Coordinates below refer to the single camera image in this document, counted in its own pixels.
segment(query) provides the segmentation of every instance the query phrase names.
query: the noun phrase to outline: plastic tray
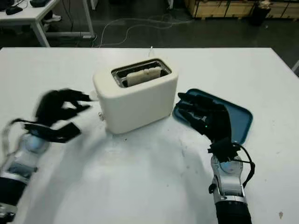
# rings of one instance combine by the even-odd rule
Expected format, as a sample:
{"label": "plastic tray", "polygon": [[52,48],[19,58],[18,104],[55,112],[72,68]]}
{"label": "plastic tray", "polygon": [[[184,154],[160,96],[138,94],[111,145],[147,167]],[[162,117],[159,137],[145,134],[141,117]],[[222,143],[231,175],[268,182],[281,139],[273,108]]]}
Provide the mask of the plastic tray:
{"label": "plastic tray", "polygon": [[[213,99],[215,103],[225,105],[229,113],[232,128],[232,141],[239,144],[243,144],[245,142],[248,130],[253,119],[252,113],[249,110],[198,89],[190,89],[187,91],[187,93],[194,96],[200,95],[208,97]],[[189,124],[188,121],[180,114],[177,106],[174,107],[172,114],[180,121]]]}

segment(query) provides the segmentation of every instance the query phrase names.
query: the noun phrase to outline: white desk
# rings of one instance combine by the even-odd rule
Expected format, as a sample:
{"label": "white desk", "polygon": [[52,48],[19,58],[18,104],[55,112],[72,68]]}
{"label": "white desk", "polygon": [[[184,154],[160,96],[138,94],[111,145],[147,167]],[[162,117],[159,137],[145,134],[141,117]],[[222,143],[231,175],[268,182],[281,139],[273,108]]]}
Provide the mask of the white desk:
{"label": "white desk", "polygon": [[[199,88],[253,113],[244,144],[256,163],[245,189],[252,221],[296,223],[298,78],[271,49],[153,52],[177,66],[178,92]],[[89,93],[97,69],[148,54],[148,49],[4,48],[0,127],[16,117],[31,119],[38,97],[47,90],[69,87]],[[172,116],[112,135],[99,120],[99,104],[93,104],[74,119],[83,134],[67,144],[52,144],[44,155],[14,223],[217,223],[208,194],[212,169],[206,137]],[[12,142],[21,133],[17,130],[11,132]],[[243,179],[249,170],[244,166]]]}
{"label": "white desk", "polygon": [[0,12],[0,25],[4,24],[14,26],[30,24],[40,44],[43,47],[49,47],[50,45],[47,41],[41,20],[51,9],[54,8],[59,0],[51,0],[45,7],[38,8],[32,7],[29,3],[30,0],[27,1],[27,8],[25,8],[27,4],[26,1],[19,5],[19,7],[25,8],[19,13],[6,15],[5,12]]}
{"label": "white desk", "polygon": [[89,14],[89,9],[87,5],[87,0],[83,0],[83,7],[86,14],[87,24],[89,32],[53,32],[45,33],[41,20],[44,16],[54,8],[54,6],[59,2],[59,0],[50,0],[45,7],[34,8],[30,4],[30,0],[26,7],[27,2],[24,1],[19,5],[19,7],[24,8],[23,11],[16,13],[14,15],[6,15],[5,12],[0,12],[0,25],[31,25],[33,31],[43,47],[50,47],[47,41],[47,36],[82,36],[83,38],[94,38],[93,26]]}

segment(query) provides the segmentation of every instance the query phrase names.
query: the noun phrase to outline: shoe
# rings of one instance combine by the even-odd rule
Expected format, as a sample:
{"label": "shoe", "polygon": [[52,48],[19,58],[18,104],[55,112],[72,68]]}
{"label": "shoe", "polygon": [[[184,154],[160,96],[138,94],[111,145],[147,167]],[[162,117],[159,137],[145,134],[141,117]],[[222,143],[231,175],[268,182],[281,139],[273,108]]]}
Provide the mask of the shoe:
{"label": "shoe", "polygon": [[52,18],[48,19],[48,20],[43,20],[44,23],[51,23],[51,22],[59,22],[61,21],[61,16],[60,15],[52,15]]}
{"label": "shoe", "polygon": [[50,24],[45,23],[45,24],[43,25],[43,30],[44,30],[45,32],[47,32],[47,31],[49,30],[49,27],[50,27]]}

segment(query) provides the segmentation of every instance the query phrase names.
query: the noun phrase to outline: white toaster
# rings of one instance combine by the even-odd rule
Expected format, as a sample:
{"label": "white toaster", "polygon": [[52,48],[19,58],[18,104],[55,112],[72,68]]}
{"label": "white toaster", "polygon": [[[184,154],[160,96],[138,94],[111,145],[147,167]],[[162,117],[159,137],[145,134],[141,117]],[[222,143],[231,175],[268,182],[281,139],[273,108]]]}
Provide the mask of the white toaster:
{"label": "white toaster", "polygon": [[177,82],[178,75],[158,58],[95,74],[93,83],[107,129],[125,133],[169,116]]}

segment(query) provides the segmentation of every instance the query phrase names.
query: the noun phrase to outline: floor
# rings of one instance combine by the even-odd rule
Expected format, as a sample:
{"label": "floor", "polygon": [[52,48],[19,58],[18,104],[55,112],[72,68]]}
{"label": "floor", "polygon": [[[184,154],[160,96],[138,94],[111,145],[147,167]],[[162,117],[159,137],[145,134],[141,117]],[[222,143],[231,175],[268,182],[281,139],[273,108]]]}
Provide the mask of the floor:
{"label": "floor", "polygon": [[[91,11],[93,28],[97,34],[96,39],[52,38],[49,39],[50,45],[52,47],[99,47],[102,40],[101,47],[120,48],[271,47],[289,67],[299,60],[299,22],[266,20],[262,26],[253,27],[246,19],[226,18],[201,21],[193,20],[179,0],[175,1],[178,3],[173,10],[167,9],[166,0],[118,1],[122,3],[111,4],[109,0],[99,0],[97,10]],[[63,19],[53,24],[50,29],[52,31],[70,30],[71,22],[66,13],[69,4],[71,5],[68,14],[73,20],[73,30],[87,31],[80,0],[61,0],[54,12],[62,15]],[[142,20],[120,20],[120,18]],[[108,23],[110,24],[106,27],[102,38],[103,29]],[[29,27],[20,27],[15,30],[3,27],[0,32],[0,48],[39,46]]]}

